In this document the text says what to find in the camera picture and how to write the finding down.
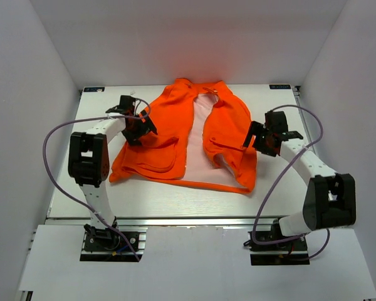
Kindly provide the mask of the orange jacket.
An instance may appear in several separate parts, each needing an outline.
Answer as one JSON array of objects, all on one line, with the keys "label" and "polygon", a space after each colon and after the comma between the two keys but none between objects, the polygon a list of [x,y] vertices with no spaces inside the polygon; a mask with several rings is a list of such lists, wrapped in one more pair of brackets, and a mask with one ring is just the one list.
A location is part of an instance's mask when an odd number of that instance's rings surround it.
[{"label": "orange jacket", "polygon": [[150,181],[249,194],[256,183],[257,154],[243,142],[251,124],[246,104],[223,82],[176,79],[150,104],[157,128],[124,143],[111,183],[140,176]]}]

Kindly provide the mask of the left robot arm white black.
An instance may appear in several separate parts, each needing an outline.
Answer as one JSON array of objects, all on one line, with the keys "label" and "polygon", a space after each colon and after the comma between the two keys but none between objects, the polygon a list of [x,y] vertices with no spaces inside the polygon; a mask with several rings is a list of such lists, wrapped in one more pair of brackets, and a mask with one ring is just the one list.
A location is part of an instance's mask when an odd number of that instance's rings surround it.
[{"label": "left robot arm white black", "polygon": [[108,144],[121,133],[130,146],[141,145],[141,138],[157,129],[149,117],[150,109],[137,111],[144,100],[122,95],[119,104],[106,111],[86,132],[73,132],[68,153],[68,174],[80,187],[89,207],[90,228],[103,229],[98,242],[106,250],[114,250],[120,235],[114,228],[116,217],[107,196],[106,180],[110,173]]}]

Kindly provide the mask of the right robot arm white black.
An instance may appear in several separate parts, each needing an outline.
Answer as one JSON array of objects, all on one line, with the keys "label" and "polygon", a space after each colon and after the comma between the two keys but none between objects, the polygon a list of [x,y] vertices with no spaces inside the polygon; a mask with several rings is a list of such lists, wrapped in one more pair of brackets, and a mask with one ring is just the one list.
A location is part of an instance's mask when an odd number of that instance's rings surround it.
[{"label": "right robot arm white black", "polygon": [[355,180],[326,165],[312,150],[313,143],[304,143],[303,136],[289,130],[286,115],[280,108],[265,114],[264,123],[251,122],[244,147],[253,147],[267,156],[280,156],[288,165],[286,174],[294,169],[307,185],[302,210],[277,218],[263,239],[251,233],[257,245],[273,245],[285,250],[293,240],[316,230],[352,226],[357,219]]}]

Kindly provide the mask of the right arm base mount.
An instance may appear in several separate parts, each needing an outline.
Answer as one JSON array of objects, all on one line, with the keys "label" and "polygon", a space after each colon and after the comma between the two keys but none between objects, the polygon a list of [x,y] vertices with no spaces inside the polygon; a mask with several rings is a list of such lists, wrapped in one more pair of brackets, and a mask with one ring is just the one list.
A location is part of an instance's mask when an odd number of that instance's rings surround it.
[{"label": "right arm base mount", "polygon": [[[270,242],[285,238],[281,234],[279,219],[275,219],[268,230],[260,230],[257,226],[255,238],[260,242]],[[252,231],[248,232],[249,239],[243,243],[243,247],[250,252],[252,266],[294,266],[309,265],[308,246],[305,238],[297,238],[282,243],[270,245],[256,244],[252,239]]]}]

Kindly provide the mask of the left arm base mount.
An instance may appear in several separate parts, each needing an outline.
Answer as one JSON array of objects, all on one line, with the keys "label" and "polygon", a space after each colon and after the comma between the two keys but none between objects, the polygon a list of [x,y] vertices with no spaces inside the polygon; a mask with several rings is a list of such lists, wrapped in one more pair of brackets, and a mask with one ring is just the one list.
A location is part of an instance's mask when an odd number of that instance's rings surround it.
[{"label": "left arm base mount", "polygon": [[80,261],[138,262],[144,253],[145,233],[124,231],[125,238],[106,228],[84,225]]}]

